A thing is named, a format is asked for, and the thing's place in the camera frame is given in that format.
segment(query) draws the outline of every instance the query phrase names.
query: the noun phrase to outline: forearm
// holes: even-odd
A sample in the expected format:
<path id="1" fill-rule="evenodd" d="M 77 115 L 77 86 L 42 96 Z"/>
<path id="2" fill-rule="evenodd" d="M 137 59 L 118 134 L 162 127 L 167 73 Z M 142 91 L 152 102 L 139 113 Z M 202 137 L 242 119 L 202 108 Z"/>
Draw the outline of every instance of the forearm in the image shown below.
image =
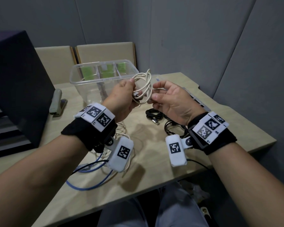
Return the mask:
<path id="1" fill-rule="evenodd" d="M 284 226 L 284 185 L 236 143 L 209 155 L 250 226 Z"/>
<path id="2" fill-rule="evenodd" d="M 77 137 L 60 135 L 3 172 L 0 226 L 31 226 L 86 154 Z"/>

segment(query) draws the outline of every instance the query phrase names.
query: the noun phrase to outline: light blue pants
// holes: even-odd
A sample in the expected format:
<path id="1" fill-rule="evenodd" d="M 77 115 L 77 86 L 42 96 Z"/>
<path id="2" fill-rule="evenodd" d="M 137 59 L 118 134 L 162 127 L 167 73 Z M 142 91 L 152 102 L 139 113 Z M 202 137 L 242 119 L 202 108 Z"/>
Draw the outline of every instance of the light blue pants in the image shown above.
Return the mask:
<path id="1" fill-rule="evenodd" d="M 160 193 L 156 227 L 208 227 L 197 203 L 179 183 L 171 183 Z M 98 227 L 148 227 L 137 198 L 102 210 Z"/>

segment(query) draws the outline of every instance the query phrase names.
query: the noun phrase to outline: chair backrest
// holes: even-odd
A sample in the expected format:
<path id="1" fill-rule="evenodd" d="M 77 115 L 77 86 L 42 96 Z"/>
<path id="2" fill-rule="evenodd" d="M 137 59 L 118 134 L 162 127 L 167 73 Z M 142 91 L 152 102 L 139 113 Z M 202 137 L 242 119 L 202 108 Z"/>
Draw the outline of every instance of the chair backrest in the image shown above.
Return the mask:
<path id="1" fill-rule="evenodd" d="M 77 64 L 73 48 L 56 46 L 35 49 L 52 83 L 69 83 L 71 68 Z"/>
<path id="2" fill-rule="evenodd" d="M 76 53 L 81 64 L 97 61 L 130 60 L 136 66 L 133 42 L 78 45 Z"/>

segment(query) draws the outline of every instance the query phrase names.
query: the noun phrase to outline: clear plastic container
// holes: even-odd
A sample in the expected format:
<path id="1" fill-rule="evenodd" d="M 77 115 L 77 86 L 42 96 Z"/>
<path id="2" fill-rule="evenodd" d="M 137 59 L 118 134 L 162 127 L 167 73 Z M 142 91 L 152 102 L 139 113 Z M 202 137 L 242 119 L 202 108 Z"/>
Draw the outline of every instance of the clear plastic container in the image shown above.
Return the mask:
<path id="1" fill-rule="evenodd" d="M 137 73 L 139 71 L 129 60 L 76 64 L 71 69 L 70 83 L 75 85 L 87 104 L 101 103 L 118 82 L 132 78 Z M 151 84 L 160 80 L 160 75 L 152 75 Z M 137 88 L 144 85 L 143 80 L 136 82 Z"/>

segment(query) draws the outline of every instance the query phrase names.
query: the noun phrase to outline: wooden table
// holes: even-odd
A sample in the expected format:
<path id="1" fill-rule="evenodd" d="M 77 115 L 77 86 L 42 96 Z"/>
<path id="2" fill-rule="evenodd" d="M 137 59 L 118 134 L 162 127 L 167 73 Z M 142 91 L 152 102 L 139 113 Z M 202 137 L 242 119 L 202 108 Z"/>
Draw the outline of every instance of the wooden table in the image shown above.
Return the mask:
<path id="1" fill-rule="evenodd" d="M 171 73 L 162 77 L 187 88 L 211 110 L 224 118 L 230 124 L 229 129 L 237 137 L 239 145 L 246 151 L 253 152 L 276 142 L 273 137 L 230 107 L 216 103 L 182 73 Z M 85 106 L 74 86 L 57 84 L 55 87 L 61 88 L 62 97 L 68 99 L 68 104 L 62 117 L 48 117 L 41 145 L 60 135 L 61 130 L 73 120 L 73 115 Z M 124 121 L 136 151 L 128 172 L 116 174 L 101 187 L 90 191 L 76 191 L 64 184 L 33 226 L 55 226 L 204 170 L 194 162 L 189 162 L 186 166 L 171 167 L 165 143 L 166 121 L 163 119 L 157 126 L 146 119 L 145 110 L 151 107 L 149 104 L 144 104 L 134 109 Z M 0 158 L 0 173 L 33 151 Z M 208 157 L 200 150 L 186 150 L 186 155 L 206 166 L 211 166 Z M 82 163 L 94 160 L 95 156 L 88 153 Z M 89 174 L 75 174 L 69 178 L 69 181 L 78 187 L 88 187 L 100 182 L 109 171 L 104 167 Z"/>

